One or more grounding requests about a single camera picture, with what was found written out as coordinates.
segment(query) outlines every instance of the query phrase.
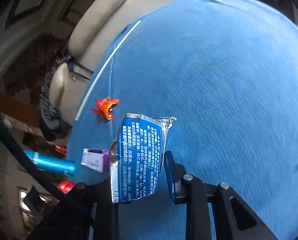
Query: white card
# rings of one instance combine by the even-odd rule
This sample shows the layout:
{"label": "white card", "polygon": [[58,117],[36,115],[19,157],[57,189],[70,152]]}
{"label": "white card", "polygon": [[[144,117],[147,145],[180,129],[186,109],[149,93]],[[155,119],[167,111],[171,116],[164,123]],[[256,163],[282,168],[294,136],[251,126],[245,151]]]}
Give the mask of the white card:
{"label": "white card", "polygon": [[83,149],[81,164],[102,173],[104,170],[103,154],[91,151],[90,149]]}

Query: white cable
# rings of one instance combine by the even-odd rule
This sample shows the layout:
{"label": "white cable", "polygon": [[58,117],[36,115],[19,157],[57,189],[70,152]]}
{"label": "white cable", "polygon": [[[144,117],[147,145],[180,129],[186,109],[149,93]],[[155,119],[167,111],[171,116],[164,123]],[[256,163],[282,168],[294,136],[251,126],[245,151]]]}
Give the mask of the white cable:
{"label": "white cable", "polygon": [[141,21],[138,21],[132,28],[131,30],[124,36],[124,38],[119,42],[118,46],[114,49],[114,51],[111,53],[111,55],[109,56],[109,58],[107,59],[107,61],[104,63],[104,65],[102,66],[102,68],[100,69],[98,75],[96,76],[95,80],[92,82],[85,98],[83,99],[81,106],[77,112],[76,118],[75,120],[78,121],[79,117],[81,115],[81,112],[83,110],[83,108],[85,107],[85,104],[91,94],[91,91],[93,90],[95,84],[97,83],[98,79],[100,78],[102,72],[104,71],[105,67],[107,66],[107,64],[109,63],[110,59],[113,57],[113,55],[116,53],[117,49],[120,47],[120,45],[124,42],[124,40],[129,36],[129,34],[134,30],[135,27],[137,27],[137,25],[140,23]]}

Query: black mount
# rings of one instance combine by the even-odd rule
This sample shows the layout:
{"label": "black mount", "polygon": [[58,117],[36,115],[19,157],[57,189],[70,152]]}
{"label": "black mount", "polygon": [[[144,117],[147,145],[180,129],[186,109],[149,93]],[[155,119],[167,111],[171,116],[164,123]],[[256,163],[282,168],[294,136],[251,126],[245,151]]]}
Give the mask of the black mount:
{"label": "black mount", "polygon": [[208,203],[212,205],[217,240],[277,240],[247,203],[227,184],[203,183],[187,174],[166,151],[164,168],[175,205],[187,205],[186,240],[212,240]]}

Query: toothpaste packet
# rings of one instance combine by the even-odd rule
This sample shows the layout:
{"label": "toothpaste packet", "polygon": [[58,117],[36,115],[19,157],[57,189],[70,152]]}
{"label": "toothpaste packet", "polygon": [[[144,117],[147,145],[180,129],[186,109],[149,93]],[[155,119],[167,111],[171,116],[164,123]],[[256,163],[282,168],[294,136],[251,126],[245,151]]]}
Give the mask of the toothpaste packet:
{"label": "toothpaste packet", "polygon": [[168,130],[174,120],[177,118],[126,114],[110,149],[113,203],[155,192]]}

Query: blue cylinder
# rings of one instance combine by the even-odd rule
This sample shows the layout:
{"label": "blue cylinder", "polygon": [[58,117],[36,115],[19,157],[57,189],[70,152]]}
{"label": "blue cylinder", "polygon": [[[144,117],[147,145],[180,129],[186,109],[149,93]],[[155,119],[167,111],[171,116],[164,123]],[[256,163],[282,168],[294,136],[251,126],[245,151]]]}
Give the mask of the blue cylinder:
{"label": "blue cylinder", "polygon": [[40,170],[70,176],[74,176],[76,172],[76,165],[72,161],[51,157],[31,150],[24,150],[24,152]]}

